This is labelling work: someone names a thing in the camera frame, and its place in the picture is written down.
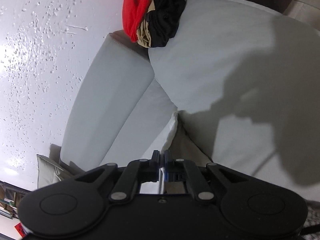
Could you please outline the black garment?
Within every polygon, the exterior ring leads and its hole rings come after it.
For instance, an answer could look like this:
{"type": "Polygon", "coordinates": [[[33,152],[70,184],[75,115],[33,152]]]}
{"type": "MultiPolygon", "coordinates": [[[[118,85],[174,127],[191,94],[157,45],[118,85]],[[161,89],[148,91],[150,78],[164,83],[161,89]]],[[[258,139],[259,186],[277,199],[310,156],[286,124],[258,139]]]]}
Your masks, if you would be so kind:
{"type": "Polygon", "coordinates": [[[175,37],[187,0],[154,0],[155,11],[147,14],[151,48],[164,47],[175,37]]]}

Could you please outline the red garment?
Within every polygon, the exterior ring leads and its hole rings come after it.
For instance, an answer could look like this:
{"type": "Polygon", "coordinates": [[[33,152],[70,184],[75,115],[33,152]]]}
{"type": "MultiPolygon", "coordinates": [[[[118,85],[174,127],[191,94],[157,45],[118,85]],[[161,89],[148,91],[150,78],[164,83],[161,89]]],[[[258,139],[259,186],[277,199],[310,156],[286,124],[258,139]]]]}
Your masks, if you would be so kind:
{"type": "Polygon", "coordinates": [[[132,42],[137,42],[137,29],[146,14],[151,0],[123,0],[123,30],[132,42]]]}

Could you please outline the grey sofa back cushion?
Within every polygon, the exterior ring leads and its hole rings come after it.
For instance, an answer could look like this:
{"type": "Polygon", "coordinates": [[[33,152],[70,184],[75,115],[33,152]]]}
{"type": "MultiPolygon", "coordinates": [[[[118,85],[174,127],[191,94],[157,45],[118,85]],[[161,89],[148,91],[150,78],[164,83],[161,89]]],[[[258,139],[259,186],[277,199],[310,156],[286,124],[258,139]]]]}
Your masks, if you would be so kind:
{"type": "Polygon", "coordinates": [[[132,43],[122,30],[109,33],[73,104],[61,166],[72,174],[98,167],[153,78],[147,49],[132,43]]]}

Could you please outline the bookshelf with books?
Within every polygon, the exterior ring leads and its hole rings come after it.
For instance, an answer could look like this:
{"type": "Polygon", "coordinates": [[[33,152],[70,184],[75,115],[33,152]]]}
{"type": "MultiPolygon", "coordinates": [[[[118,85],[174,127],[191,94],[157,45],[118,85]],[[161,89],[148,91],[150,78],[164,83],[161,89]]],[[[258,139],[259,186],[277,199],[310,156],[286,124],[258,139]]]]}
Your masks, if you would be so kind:
{"type": "Polygon", "coordinates": [[[20,222],[18,207],[29,190],[1,181],[1,233],[12,231],[20,222]]]}

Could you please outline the light grey throw pillow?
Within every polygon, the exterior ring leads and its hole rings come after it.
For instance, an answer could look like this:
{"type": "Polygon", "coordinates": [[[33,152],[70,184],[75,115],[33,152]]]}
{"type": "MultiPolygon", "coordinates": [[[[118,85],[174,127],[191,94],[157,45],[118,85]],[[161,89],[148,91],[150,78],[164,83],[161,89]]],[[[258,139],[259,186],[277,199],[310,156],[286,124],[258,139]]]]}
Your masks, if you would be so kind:
{"type": "Polygon", "coordinates": [[[61,146],[51,144],[49,146],[49,156],[37,154],[37,188],[43,188],[72,178],[84,173],[84,170],[77,167],[73,162],[69,165],[60,158],[61,146]]]}

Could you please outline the grey sofa seat cushion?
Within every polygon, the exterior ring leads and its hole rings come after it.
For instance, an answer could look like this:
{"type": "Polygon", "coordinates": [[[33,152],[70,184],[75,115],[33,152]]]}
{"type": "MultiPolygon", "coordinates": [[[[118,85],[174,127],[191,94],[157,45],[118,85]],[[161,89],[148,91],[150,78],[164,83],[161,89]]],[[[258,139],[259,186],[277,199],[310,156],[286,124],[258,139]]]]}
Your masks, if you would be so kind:
{"type": "Polygon", "coordinates": [[[214,162],[319,200],[319,32],[240,0],[188,0],[149,50],[155,78],[214,162]]]}

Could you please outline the tan garment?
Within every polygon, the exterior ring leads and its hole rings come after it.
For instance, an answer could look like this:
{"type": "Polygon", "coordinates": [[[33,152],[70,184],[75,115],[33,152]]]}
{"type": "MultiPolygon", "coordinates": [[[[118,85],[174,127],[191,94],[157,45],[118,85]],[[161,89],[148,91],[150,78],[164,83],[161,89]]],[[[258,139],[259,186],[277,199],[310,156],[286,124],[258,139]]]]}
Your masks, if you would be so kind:
{"type": "Polygon", "coordinates": [[[143,21],[141,22],[139,28],[137,29],[137,37],[138,37],[137,43],[144,48],[151,47],[151,34],[149,32],[149,23],[147,21],[147,14],[151,11],[155,11],[155,3],[154,3],[154,0],[150,0],[150,1],[151,3],[146,11],[143,21]]]}

